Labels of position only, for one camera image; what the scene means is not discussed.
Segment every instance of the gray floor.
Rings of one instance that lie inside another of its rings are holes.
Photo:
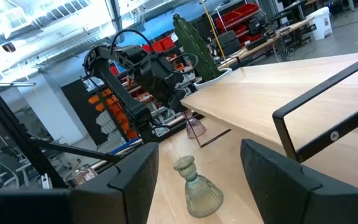
[[[333,34],[322,40],[305,44],[296,50],[295,60],[327,57],[358,52],[358,8],[355,12],[346,12],[336,19],[331,16]],[[274,55],[255,61],[254,65],[277,63]]]

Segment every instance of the green cactus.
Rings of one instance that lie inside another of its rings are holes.
[[[198,57],[196,69],[203,77],[203,82],[208,82],[219,77],[221,72],[216,67],[209,49],[193,25],[178,14],[175,14],[173,15],[173,26],[179,43],[183,46],[183,50]]]

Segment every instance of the white trash can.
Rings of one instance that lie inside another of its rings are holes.
[[[314,19],[309,22],[309,25],[316,24],[316,29],[313,31],[315,40],[321,40],[333,33],[333,29],[331,28],[331,21],[329,20],[328,7],[319,9],[316,12],[306,16],[307,19],[312,17],[314,17]]]

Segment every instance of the small screw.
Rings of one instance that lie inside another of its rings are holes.
[[[336,141],[339,139],[339,133],[337,131],[333,131],[329,137],[332,141]]]

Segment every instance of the clear glass bottle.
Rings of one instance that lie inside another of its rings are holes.
[[[198,137],[206,132],[206,127],[201,123],[201,121],[193,117],[191,110],[186,110],[183,113],[185,113],[183,117],[187,117],[186,132],[188,138],[193,139],[196,136]]]
[[[187,210],[197,218],[214,213],[223,203],[223,193],[206,177],[197,174],[193,156],[183,156],[173,168],[186,179]]]

